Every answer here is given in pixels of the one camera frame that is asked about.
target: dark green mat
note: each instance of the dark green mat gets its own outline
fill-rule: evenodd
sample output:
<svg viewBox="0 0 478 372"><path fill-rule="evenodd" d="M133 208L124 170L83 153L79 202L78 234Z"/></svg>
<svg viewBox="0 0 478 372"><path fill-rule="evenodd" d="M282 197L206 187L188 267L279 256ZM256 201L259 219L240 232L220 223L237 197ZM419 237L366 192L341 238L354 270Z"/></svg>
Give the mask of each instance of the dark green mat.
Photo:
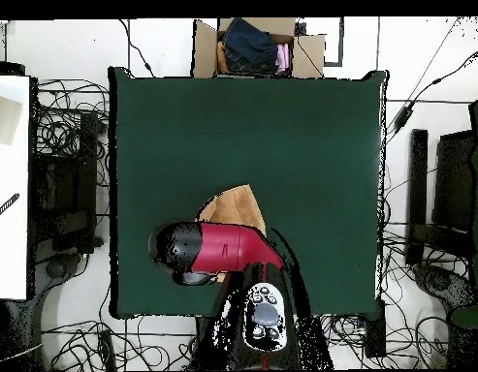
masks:
<svg viewBox="0 0 478 372"><path fill-rule="evenodd" d="M120 316L212 314L218 285L174 285L152 264L147 238L247 183L267 227L296 253L313 313L374 308L385 73L362 81L114 76Z"/></svg>

